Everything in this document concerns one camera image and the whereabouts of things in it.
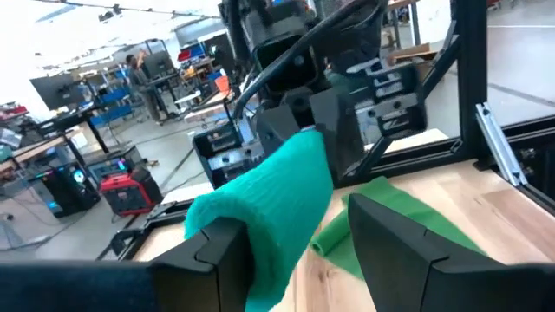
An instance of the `black metal frame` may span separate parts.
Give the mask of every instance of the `black metal frame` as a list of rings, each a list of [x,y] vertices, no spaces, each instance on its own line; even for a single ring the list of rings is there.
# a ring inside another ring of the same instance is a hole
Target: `black metal frame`
[[[452,0],[452,22],[443,49],[422,83],[427,97],[457,61],[460,137],[417,146],[382,157],[372,172],[343,181],[339,187],[357,185],[376,176],[393,177],[444,166],[488,154],[476,120],[476,105],[487,102],[487,7],[481,0]]]
[[[491,153],[476,120],[476,105],[487,102],[487,7],[483,0],[451,0],[452,23],[444,48],[433,60],[434,68],[423,82],[428,96],[457,61],[460,137],[385,154],[373,170],[337,187],[367,182],[377,176],[394,177],[469,159],[487,159]],[[503,127],[513,149],[537,147],[555,141],[555,116]],[[531,185],[517,188],[555,215],[555,201]],[[182,222],[186,212],[148,221],[141,234],[120,254],[132,259],[152,230]]]

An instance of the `red generator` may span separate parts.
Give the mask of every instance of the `red generator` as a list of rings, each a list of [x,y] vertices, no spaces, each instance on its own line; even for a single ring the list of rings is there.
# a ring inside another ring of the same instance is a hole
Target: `red generator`
[[[145,168],[106,177],[100,191],[118,216],[147,213],[163,199],[158,184]]]

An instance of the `metal rod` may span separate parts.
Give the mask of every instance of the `metal rod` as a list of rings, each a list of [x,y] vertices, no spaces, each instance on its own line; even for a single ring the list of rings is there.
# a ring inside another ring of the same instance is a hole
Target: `metal rod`
[[[110,151],[108,150],[108,147],[106,146],[106,144],[104,143],[104,140],[102,139],[101,135],[98,133],[98,130],[96,129],[95,125],[93,125],[93,122],[90,120],[90,116],[87,116],[87,125],[90,128],[90,131],[93,133],[93,135],[95,136],[96,141],[98,142],[98,145],[101,146],[101,149],[104,153],[110,153]]]
[[[410,19],[413,24],[413,32],[415,34],[415,45],[420,45],[420,26],[418,24],[418,12],[416,10],[416,3],[410,4],[410,11],[412,13]]]
[[[381,137],[372,148],[370,148],[366,156],[362,159],[361,164],[356,168],[355,178],[360,178],[363,174],[368,174],[378,161],[380,161],[392,142],[393,140],[390,138]]]
[[[391,13],[393,14],[393,31],[395,32],[395,43],[397,48],[401,48],[401,38],[399,36],[399,16],[397,15],[398,10],[392,10]]]

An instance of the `workbench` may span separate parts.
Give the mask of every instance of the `workbench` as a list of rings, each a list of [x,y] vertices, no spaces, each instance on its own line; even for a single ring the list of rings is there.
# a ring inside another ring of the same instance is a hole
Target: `workbench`
[[[223,102],[224,99],[227,97],[230,100],[233,95],[229,92],[219,92],[215,94],[210,100],[206,103],[203,103],[202,106],[207,106],[207,108],[200,109],[196,112],[191,112],[185,116],[186,122],[195,122],[195,121],[202,121],[207,118],[211,118],[214,115],[219,115],[225,113],[224,104],[214,105],[218,102]]]
[[[438,130],[408,138],[394,148],[442,139]],[[491,258],[502,263],[555,260],[555,219],[497,173],[479,172],[473,160],[394,177],[390,182],[435,208]],[[341,197],[356,186],[335,190],[317,233],[343,209]],[[210,184],[176,190],[166,202],[210,192]],[[183,224],[153,230],[134,256],[149,261],[183,241]],[[374,311],[366,283],[307,250],[297,264],[284,299],[272,311]]]
[[[83,132],[82,128],[78,127],[76,128],[76,130],[72,130],[68,133],[65,133],[65,137],[67,140],[71,140],[71,138],[75,137],[77,134],[82,132]],[[61,136],[55,137],[54,139],[45,140],[42,142],[32,144],[30,146],[17,149],[13,152],[13,158],[16,160],[18,164],[21,164],[22,162],[29,160],[40,153],[44,153],[48,151],[50,148],[54,146],[65,144],[66,139],[64,139],[63,136],[61,135]],[[13,160],[8,159],[0,163],[0,172],[3,172],[10,168],[17,169],[17,164]]]

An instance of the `white wall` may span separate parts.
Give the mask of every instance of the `white wall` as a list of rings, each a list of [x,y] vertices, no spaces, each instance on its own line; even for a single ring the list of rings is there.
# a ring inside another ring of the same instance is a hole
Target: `white wall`
[[[18,0],[3,0],[0,12],[0,42],[9,42],[8,49],[0,49],[0,104],[18,101],[38,120],[48,119],[52,113],[36,92],[29,78],[32,76],[34,52],[29,45],[32,15],[24,14],[26,4]]]
[[[425,0],[416,3],[420,38],[422,43],[445,40],[451,23],[450,0]]]
[[[225,29],[225,25],[219,18],[210,18],[198,23],[190,24],[180,29],[176,29],[177,39],[180,46],[187,42],[196,40],[201,36],[206,36],[214,31]]]

